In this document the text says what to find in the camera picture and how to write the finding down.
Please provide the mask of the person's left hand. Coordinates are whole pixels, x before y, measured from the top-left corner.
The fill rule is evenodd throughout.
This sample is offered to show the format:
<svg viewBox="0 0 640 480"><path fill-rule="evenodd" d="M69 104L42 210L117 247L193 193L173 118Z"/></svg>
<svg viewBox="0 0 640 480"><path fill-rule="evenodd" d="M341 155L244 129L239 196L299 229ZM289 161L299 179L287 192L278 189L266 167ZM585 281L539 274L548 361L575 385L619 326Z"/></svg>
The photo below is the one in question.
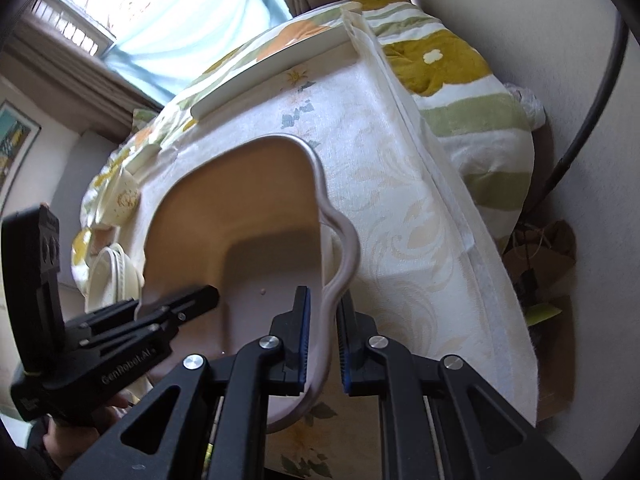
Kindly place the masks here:
<svg viewBox="0 0 640 480"><path fill-rule="evenodd" d="M129 401L118 394L75 425L61 425L49 419L43 444L51 460L62 471L66 470L79 456L91 448L107 430L114 426L130 408Z"/></svg>

